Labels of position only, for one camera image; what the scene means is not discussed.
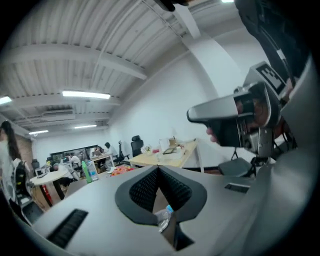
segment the air conditioner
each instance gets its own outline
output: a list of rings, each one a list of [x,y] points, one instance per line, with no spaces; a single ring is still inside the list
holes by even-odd
[[[73,120],[76,115],[73,109],[53,110],[43,112],[41,119],[47,122]]]

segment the brick wall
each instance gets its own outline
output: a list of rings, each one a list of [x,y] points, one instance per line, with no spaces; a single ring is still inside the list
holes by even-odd
[[[26,139],[24,137],[21,137],[19,135],[15,135],[16,143],[18,145],[19,152],[21,154],[22,161],[25,161],[30,170],[32,170],[32,142],[29,139]]]

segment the fluorescent light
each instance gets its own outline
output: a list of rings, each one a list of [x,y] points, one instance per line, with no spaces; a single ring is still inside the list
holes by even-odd
[[[11,102],[12,100],[10,99],[10,97],[8,96],[5,96],[5,97],[2,97],[0,98],[0,105],[1,104],[5,104],[5,103],[8,103],[8,102]]]
[[[44,133],[47,133],[49,132],[48,130],[38,130],[38,131],[32,131],[32,132],[29,132],[30,135],[33,135],[33,134],[44,134]]]
[[[89,128],[89,127],[96,127],[96,126],[97,126],[96,124],[85,125],[85,126],[76,126],[76,127],[74,127],[74,129]]]
[[[87,92],[87,91],[76,91],[76,90],[64,90],[62,95],[65,97],[83,97],[83,98],[98,98],[106,99],[110,98],[110,94],[107,93],[96,93],[96,92]]]

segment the long hair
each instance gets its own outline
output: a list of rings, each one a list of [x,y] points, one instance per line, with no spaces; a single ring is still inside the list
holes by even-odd
[[[17,158],[21,159],[21,155],[19,153],[19,149],[17,145],[16,135],[14,130],[11,127],[11,124],[8,121],[4,121],[1,124],[0,128],[5,132],[5,134],[8,137],[8,150],[12,160],[14,161]]]

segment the plastic bottle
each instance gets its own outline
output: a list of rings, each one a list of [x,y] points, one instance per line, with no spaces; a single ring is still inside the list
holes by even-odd
[[[98,174],[96,172],[96,168],[95,168],[94,163],[92,161],[88,161],[87,168],[88,168],[88,172],[90,174],[92,181],[94,182],[94,181],[99,180]]]
[[[155,213],[155,215],[158,219],[159,232],[162,232],[163,230],[166,229],[166,227],[169,224],[171,214],[173,212],[174,212],[174,210],[168,204],[165,209],[162,209],[162,210]]]
[[[92,182],[92,179],[91,179],[90,174],[89,174],[89,172],[88,172],[88,168],[87,168],[87,165],[86,165],[86,162],[85,162],[85,161],[82,161],[82,170],[83,170],[83,172],[84,172],[86,182],[87,182],[87,183],[91,183],[91,182]]]

